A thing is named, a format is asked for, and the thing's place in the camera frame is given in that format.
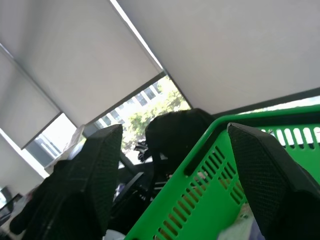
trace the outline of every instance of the black fabric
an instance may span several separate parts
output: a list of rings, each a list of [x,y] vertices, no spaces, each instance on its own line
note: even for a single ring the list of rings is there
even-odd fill
[[[58,164],[11,222],[23,240],[101,239],[108,228],[122,141],[119,124],[90,136],[75,159]]]
[[[157,116],[145,129],[147,146],[153,153],[164,154],[168,167],[176,169],[214,120],[199,108]]]
[[[0,229],[0,240],[12,240],[12,239]]]
[[[266,240],[320,239],[316,180],[272,135],[237,123],[227,131],[239,180]]]
[[[147,141],[145,139],[139,140],[133,150],[139,152],[138,159],[142,163],[144,163],[148,158],[151,157],[151,153],[148,149]]]
[[[127,197],[112,208],[108,228],[127,235],[144,213],[144,205],[143,195],[132,187]]]

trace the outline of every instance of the green plastic basket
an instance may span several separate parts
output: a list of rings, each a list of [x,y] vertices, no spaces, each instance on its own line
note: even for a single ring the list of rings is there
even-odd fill
[[[320,106],[223,116],[211,124],[125,240],[215,240],[235,221],[246,197],[226,131],[230,122],[274,134],[320,183]]]

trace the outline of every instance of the tree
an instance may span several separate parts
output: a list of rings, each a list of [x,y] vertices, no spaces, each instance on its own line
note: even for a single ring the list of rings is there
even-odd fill
[[[123,125],[122,149],[124,151],[133,149],[138,140],[145,138],[145,129],[156,116],[190,109],[169,77],[159,80],[158,89],[161,91],[159,99],[131,115]]]

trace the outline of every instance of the roller blind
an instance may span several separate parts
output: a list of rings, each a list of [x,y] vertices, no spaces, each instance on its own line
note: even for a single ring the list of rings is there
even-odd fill
[[[1,38],[77,126],[161,72],[108,0],[12,0],[5,8]]]
[[[320,87],[320,1],[119,0],[194,107],[214,114]]]
[[[22,148],[58,114],[55,105],[0,51],[0,128]]]

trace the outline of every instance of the wall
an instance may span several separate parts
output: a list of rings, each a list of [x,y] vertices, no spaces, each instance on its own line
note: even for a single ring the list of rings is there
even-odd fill
[[[22,195],[40,184],[43,178],[0,135],[0,186],[9,186]]]

